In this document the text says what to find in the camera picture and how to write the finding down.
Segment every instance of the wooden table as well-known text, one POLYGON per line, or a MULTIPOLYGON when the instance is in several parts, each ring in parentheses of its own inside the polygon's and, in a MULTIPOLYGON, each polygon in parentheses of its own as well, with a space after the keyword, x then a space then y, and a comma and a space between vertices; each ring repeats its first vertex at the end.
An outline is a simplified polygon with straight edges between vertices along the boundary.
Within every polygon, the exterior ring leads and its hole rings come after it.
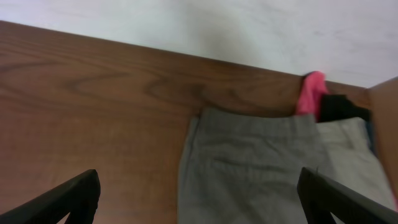
MULTIPOLYGON (((176 223, 190 118, 291 115, 301 79, 0 22, 0 213, 96 169, 95 223, 176 223)), ((362 88, 328 87, 369 107, 362 88)))

